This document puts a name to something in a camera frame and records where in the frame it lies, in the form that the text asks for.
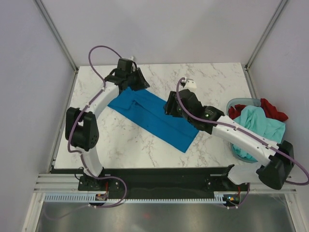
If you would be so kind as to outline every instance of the blue cloth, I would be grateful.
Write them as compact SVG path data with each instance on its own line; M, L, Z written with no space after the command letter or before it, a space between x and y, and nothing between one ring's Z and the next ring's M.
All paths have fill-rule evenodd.
M184 118L165 115L165 103L145 89L132 91L127 88L108 106L178 150L186 152L198 130Z
M261 107L252 105L246 106L242 111L241 115L234 119L235 122L241 126L261 135L267 139L281 143L284 132L285 124L275 119L267 118L265 112ZM242 158L256 161L246 151L241 150L239 147L232 146L235 153Z

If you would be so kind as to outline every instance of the marble table top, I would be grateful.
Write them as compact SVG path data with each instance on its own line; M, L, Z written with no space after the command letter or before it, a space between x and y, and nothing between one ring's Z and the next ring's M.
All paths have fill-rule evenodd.
M181 77L190 77L197 84L196 95L203 105L212 105L226 112L233 98L250 98L240 63L152 64L139 65L150 84L148 90L167 100ZM97 66L107 76L115 66ZM101 80L90 66L81 67L71 99L72 107L83 108L98 91ZM233 157L228 142L199 132L186 153L137 126L107 107L97 119L100 138L97 144L99 160L105 168L174 168L218 167L242 164ZM55 162L56 169L82 166L78 154L67 151L64 132Z

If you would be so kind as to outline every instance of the dark red towel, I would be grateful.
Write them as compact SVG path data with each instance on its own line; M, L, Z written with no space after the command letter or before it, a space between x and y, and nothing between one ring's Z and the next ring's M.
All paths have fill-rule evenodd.
M283 113L279 112L275 106L269 103L265 98L261 98L261 107L263 108L266 117L273 118L278 121L284 122L289 119L289 117Z
M241 111L246 107L246 105L235 105L228 109L228 115L231 119L235 119L240 116ZM283 113L279 112L275 106L269 103L265 98L261 98L261 107L265 112L266 117L276 119L278 121L284 122L289 119L289 117Z

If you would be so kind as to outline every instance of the blue fabric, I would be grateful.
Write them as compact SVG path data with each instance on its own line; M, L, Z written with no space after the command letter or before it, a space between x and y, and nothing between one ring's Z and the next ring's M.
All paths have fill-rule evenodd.
M281 143L284 132L285 124L275 119L267 118L265 112L261 107L252 105L246 106L242 111L241 115L234 119L235 122L242 125L243 127L261 135L267 139ZM246 151L241 150L239 147L233 145L233 149L237 155L242 158L256 161Z
M165 115L165 103L145 89L132 91L128 88L108 106L178 150L186 152L198 130L184 118Z

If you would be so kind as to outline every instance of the laundry basket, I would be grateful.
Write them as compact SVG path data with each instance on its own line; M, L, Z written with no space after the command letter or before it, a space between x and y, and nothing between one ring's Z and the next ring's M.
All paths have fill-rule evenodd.
M228 104L226 106L226 114L228 115L228 109L230 107L235 107L235 105L238 105L238 104L261 106L261 100L260 99L253 99L253 98L234 98L234 99L232 99L228 102ZM243 158L243 157L240 157L239 155L237 155L234 152L233 144L231 144L231 149L232 149L233 156L236 157L237 159L244 161L244 162L247 162L247 163L255 163L256 162L256 161L252 161L252 160L249 160L249 159L246 159L246 158Z

